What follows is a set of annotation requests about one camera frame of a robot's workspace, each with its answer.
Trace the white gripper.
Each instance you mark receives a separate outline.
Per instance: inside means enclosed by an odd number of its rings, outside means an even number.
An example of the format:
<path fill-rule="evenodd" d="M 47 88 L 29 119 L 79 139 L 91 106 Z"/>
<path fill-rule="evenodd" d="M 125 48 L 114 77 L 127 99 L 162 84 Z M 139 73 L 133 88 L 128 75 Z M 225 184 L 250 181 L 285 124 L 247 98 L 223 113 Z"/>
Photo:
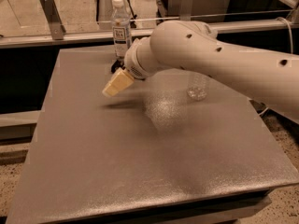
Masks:
<path fill-rule="evenodd" d="M 127 89 L 134 83 L 134 79 L 145 80 L 152 73 L 141 66 L 137 59 L 137 49 L 141 46 L 141 39 L 136 38 L 124 57 L 124 69 L 119 68 L 112 75 L 102 93 L 106 97 L 113 97 L 120 91 Z"/>

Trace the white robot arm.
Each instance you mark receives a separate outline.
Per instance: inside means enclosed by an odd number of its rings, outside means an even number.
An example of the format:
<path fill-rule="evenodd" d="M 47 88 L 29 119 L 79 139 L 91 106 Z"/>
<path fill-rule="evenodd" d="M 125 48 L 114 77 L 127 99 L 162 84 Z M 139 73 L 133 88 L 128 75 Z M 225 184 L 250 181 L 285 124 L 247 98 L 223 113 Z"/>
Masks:
<path fill-rule="evenodd" d="M 165 21 L 151 36 L 135 40 L 103 94 L 112 97 L 137 79 L 172 68 L 211 77 L 299 121 L 299 56 L 221 42 L 199 21 Z"/>

